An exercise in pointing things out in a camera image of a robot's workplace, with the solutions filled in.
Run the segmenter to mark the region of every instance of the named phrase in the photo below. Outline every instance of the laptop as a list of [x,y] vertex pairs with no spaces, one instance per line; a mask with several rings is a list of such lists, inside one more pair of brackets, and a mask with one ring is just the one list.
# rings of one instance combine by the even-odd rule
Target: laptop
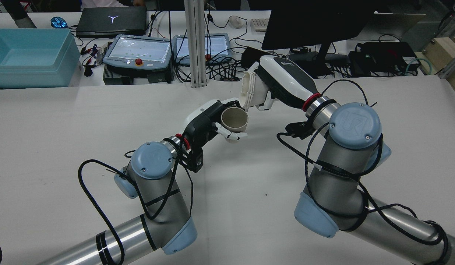
[[119,34],[145,35],[145,7],[91,7],[82,11],[76,36],[112,38]]

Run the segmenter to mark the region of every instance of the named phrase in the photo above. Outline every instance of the robotic arm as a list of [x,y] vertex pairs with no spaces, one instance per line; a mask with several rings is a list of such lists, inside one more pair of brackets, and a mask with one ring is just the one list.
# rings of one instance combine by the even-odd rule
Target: robotic arm
[[[182,134],[144,143],[134,151],[129,164],[114,176],[120,190],[128,198],[139,198],[144,209],[114,228],[124,248],[123,264],[159,248],[171,255],[196,240],[194,221],[175,180],[176,162],[183,154],[178,162],[197,172],[203,165],[202,147],[217,134],[228,142],[246,137],[247,121],[237,99],[211,100],[187,116]],[[120,261],[117,240],[106,230],[40,265],[116,265]]]
[[[197,172],[202,147],[217,134],[229,142],[246,137],[248,118],[241,108],[266,111],[276,100],[301,109],[308,119],[289,124],[290,136],[305,139],[315,133],[326,139],[311,174],[306,172],[308,181],[294,212],[298,222],[327,238],[343,230],[418,265],[455,265],[455,237],[441,226],[386,206],[363,186],[363,191],[357,189],[361,176],[391,154],[376,112],[360,103],[341,106],[321,95],[296,64],[273,56],[263,56],[246,71],[239,100],[207,102],[187,117],[182,134],[143,144],[122,174],[116,174],[123,193],[140,198],[145,212],[115,227],[125,249],[124,264],[158,248],[170,255],[194,242],[194,222],[172,171],[179,153],[184,154],[181,163]],[[107,230],[40,264],[117,264],[120,258]]]
[[414,264],[455,265],[455,237],[441,226],[384,207],[362,185],[366,194],[357,189],[361,176],[391,154],[382,143],[381,123],[371,107],[341,106],[322,96],[314,80],[286,59],[263,56],[255,67],[246,72],[249,85],[243,84],[241,106],[268,110],[270,102],[278,99],[302,109],[308,118],[301,126],[287,126],[291,136],[304,139],[321,130],[318,133],[326,139],[300,193],[294,212],[298,222],[327,238],[343,230]]

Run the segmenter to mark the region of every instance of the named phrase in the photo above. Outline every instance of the robotic hand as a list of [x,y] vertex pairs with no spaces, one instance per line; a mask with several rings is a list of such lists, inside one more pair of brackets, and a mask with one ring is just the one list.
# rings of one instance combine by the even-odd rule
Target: robotic hand
[[263,111],[275,100],[303,110],[308,118],[286,126],[288,135],[304,139],[317,131],[326,139],[309,176],[306,161],[307,183],[294,212],[298,222],[327,238],[343,230],[413,264],[455,265],[455,237],[433,221],[372,198],[359,183],[391,154],[371,107],[341,106],[318,93],[314,80],[293,62],[263,56],[246,71],[239,101],[246,109]]
[[210,100],[187,116],[183,134],[188,144],[187,149],[190,149],[187,155],[188,169],[198,172],[203,166],[202,147],[217,134],[221,134],[230,143],[246,137],[244,131],[248,120],[249,117],[240,108],[237,98]]

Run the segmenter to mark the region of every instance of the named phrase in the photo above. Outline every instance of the light blue storage bin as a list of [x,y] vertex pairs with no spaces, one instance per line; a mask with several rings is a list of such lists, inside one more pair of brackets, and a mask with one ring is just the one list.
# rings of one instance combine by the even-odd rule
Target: light blue storage bin
[[69,29],[0,29],[0,88],[66,87],[79,56]]

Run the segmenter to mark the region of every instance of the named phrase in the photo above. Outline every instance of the white table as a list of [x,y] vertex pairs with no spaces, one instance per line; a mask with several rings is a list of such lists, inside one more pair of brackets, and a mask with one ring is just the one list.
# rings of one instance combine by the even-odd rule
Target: white table
[[[373,196],[413,208],[455,236],[455,92],[436,76],[354,79],[379,114],[391,157],[362,178]],[[322,91],[330,80],[317,80]],[[36,264],[106,230],[77,180],[81,162],[116,168],[126,151],[179,132],[183,119],[210,99],[238,95],[239,82],[98,86],[0,91],[0,244],[3,265]],[[327,95],[360,101],[351,84]],[[249,110],[249,136],[204,147],[204,167],[192,173],[198,239],[166,256],[157,250],[133,264],[407,265],[409,262],[349,234],[318,236],[293,217],[305,185],[304,162],[276,140],[304,113],[275,102]],[[287,139],[305,152],[307,142]],[[324,141],[318,139],[316,158]],[[113,174],[98,166],[84,181],[114,225],[142,213]],[[189,205],[190,183],[177,173]]]

